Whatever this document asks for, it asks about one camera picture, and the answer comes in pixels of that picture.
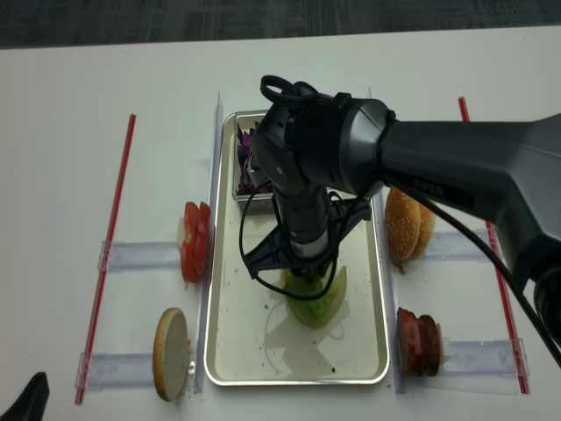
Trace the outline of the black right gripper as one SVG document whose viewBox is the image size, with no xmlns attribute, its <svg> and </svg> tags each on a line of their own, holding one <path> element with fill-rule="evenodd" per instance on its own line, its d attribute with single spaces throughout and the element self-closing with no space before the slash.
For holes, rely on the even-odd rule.
<svg viewBox="0 0 561 421">
<path fill-rule="evenodd" d="M 296 195 L 273 188 L 273 208 L 277 225 L 244 254 L 244 263 L 253 279 L 261 271 L 294 269 L 291 289 L 323 289 L 339 243 L 372 217 L 368 200 L 341 199 L 317 184 Z"/>
</svg>

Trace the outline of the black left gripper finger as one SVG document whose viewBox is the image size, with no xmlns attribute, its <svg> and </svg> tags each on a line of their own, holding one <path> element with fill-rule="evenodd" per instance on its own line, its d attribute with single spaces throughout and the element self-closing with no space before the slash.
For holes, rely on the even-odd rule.
<svg viewBox="0 0 561 421">
<path fill-rule="evenodd" d="M 36 373 L 1 421 L 41 421 L 50 395 L 46 372 Z"/>
</svg>

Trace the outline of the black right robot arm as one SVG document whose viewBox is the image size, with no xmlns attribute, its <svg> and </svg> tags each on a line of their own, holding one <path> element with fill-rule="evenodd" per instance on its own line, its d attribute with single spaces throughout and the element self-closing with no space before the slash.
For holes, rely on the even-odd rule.
<svg viewBox="0 0 561 421">
<path fill-rule="evenodd" d="M 560 336 L 560 118 L 403 122 L 382 102 L 326 96 L 266 75 L 271 108 L 251 141 L 252 170 L 273 185 L 278 225 L 244 255 L 251 275 L 325 267 L 383 185 L 492 223 L 529 319 Z"/>
</svg>

